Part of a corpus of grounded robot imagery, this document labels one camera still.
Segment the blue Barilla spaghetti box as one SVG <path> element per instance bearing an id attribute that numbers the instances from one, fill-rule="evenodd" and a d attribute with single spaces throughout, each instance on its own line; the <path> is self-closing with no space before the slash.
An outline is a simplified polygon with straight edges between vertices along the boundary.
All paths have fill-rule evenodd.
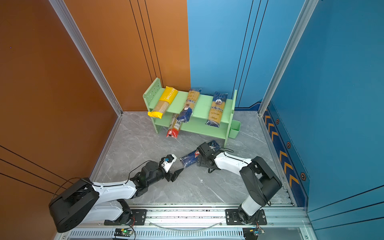
<path id="1" fill-rule="evenodd" d="M 213 149 L 213 150 L 218 150 L 221 146 L 215 141 L 212 140 L 207 143 L 208 146 Z M 191 165 L 195 164 L 198 162 L 198 158 L 200 156 L 200 152 L 198 149 L 194 150 L 193 152 L 187 154 L 186 156 L 182 157 L 180 159 L 180 162 L 183 164 L 184 168 L 188 168 Z"/>

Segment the red spaghetti bag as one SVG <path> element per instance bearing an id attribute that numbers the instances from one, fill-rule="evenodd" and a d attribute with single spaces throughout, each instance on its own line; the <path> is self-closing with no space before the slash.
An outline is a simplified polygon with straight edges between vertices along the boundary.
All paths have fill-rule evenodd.
<path id="1" fill-rule="evenodd" d="M 167 131 L 167 137 L 177 138 L 180 132 L 182 123 L 178 121 L 178 114 L 173 114 L 170 122 L 170 126 Z"/>

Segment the yellow blue spaghetti bag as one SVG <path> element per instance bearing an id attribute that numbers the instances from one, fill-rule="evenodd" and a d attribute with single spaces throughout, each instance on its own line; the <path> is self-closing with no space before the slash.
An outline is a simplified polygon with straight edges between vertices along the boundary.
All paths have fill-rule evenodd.
<path id="1" fill-rule="evenodd" d="M 182 123 L 187 123 L 192 114 L 193 110 L 196 106 L 196 103 L 199 99 L 200 93 L 202 89 L 190 89 L 186 102 L 184 104 L 183 110 L 180 112 L 180 114 L 177 117 L 177 121 Z"/>

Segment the blue yellow pasta bag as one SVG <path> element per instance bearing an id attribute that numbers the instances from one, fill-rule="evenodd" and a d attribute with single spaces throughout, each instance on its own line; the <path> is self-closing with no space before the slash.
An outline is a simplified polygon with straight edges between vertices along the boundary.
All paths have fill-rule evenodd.
<path id="1" fill-rule="evenodd" d="M 228 94 L 215 92 L 206 125 L 219 128 Z"/>

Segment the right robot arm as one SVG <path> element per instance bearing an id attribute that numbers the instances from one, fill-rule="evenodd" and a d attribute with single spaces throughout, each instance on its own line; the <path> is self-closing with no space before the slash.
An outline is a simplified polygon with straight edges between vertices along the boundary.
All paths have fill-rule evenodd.
<path id="1" fill-rule="evenodd" d="M 270 205 L 271 198 L 282 188 L 282 182 L 261 157 L 245 159 L 230 155 L 224 149 L 214 150 L 208 143 L 197 148 L 200 153 L 197 165 L 208 169 L 226 170 L 242 177 L 248 197 L 237 210 L 235 223 L 257 225 L 261 208 Z"/>

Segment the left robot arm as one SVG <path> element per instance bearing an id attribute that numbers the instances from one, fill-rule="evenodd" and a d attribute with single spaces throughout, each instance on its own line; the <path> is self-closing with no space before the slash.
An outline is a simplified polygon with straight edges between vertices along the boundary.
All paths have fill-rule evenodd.
<path id="1" fill-rule="evenodd" d="M 78 180 L 49 203 L 57 232 L 68 232 L 82 223 L 103 221 L 106 226 L 130 225 L 133 210 L 127 200 L 147 193 L 149 187 L 163 179 L 174 182 L 183 169 L 170 172 L 172 162 L 166 157 L 159 163 L 147 161 L 132 178 L 115 183 Z"/>

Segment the green two-tier shelf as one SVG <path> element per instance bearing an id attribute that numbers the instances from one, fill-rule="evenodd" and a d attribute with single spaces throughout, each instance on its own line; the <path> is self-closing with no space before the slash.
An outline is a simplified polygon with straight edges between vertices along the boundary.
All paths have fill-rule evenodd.
<path id="1" fill-rule="evenodd" d="M 159 78 L 156 78 L 147 88 L 143 94 L 143 98 L 148 111 L 155 108 L 164 90 L 165 88 L 162 87 L 161 80 Z M 178 114 L 182 111 L 182 107 L 184 106 L 187 96 L 188 92 L 179 91 L 172 104 L 164 113 L 162 119 L 151 118 L 156 133 L 159 133 L 162 127 L 167 128 L 170 125 L 173 114 Z M 212 96 L 200 95 L 190 121 L 181 125 L 181 131 L 223 139 L 225 141 L 224 145 L 226 146 L 229 139 L 231 122 L 234 120 L 233 117 L 235 113 L 236 100 L 228 99 L 226 101 L 219 128 L 206 125 L 212 101 Z"/>

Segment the green side cup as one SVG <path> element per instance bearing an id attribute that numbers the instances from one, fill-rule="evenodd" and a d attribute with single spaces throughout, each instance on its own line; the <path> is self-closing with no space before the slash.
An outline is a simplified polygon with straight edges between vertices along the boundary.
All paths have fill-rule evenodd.
<path id="1" fill-rule="evenodd" d="M 242 124 L 240 121 L 232 120 L 230 132 L 229 132 L 229 138 L 235 139 L 238 136 L 241 129 L 241 125 Z"/>

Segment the left circuit board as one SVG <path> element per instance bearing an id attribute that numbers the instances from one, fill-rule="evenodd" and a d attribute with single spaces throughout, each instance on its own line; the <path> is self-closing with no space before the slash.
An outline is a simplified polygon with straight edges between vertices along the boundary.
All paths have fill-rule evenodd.
<path id="1" fill-rule="evenodd" d="M 115 229 L 114 238 L 115 239 L 133 239 L 135 237 L 135 233 L 132 229 Z"/>

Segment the circuit board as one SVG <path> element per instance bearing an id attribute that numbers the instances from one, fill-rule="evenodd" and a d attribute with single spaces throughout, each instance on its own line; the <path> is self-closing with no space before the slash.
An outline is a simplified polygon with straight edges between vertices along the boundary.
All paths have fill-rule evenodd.
<path id="1" fill-rule="evenodd" d="M 135 233 L 132 229 L 115 229 L 114 238 L 115 239 L 133 239 L 135 237 Z"/>
<path id="2" fill-rule="evenodd" d="M 265 231 L 261 228 L 243 228 L 245 240 L 257 240 L 263 234 L 265 234 Z"/>

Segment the right circuit board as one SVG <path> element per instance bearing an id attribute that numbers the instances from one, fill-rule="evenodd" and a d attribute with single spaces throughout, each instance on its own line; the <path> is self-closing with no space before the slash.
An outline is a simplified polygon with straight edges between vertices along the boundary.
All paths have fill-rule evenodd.
<path id="1" fill-rule="evenodd" d="M 243 228 L 245 240 L 257 240 L 263 234 L 265 234 L 265 231 L 261 228 Z"/>

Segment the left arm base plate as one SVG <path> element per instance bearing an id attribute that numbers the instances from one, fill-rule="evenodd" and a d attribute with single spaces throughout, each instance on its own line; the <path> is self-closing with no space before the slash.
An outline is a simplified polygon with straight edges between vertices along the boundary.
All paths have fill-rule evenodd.
<path id="1" fill-rule="evenodd" d="M 105 220 L 105 226 L 144 226 L 147 217 L 146 209 L 123 211 L 114 221 Z"/>

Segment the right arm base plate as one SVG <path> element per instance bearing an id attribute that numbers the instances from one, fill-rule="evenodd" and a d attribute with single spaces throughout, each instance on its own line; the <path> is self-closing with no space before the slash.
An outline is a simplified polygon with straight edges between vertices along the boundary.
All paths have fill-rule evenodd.
<path id="1" fill-rule="evenodd" d="M 256 211 L 252 216 L 249 216 L 243 210 L 226 209 L 226 223 L 229 226 L 234 225 L 267 225 L 266 214 L 263 209 Z"/>

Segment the aluminium front rail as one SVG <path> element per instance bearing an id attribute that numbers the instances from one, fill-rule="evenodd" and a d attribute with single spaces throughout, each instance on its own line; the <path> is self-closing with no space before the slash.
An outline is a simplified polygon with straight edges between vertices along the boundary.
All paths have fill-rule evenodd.
<path id="1" fill-rule="evenodd" d="M 265 234 L 258 240 L 315 240 L 317 236 L 304 208 L 291 204 L 273 204 L 264 210 L 267 225 L 234 225 L 226 223 L 226 209 L 234 204 L 202 205 L 132 205 L 146 209 L 144 226 L 105 226 L 96 221 L 56 235 L 57 240 L 119 240 L 115 229 L 132 229 L 133 239 L 124 240 L 244 240 L 243 228 L 261 228 Z"/>

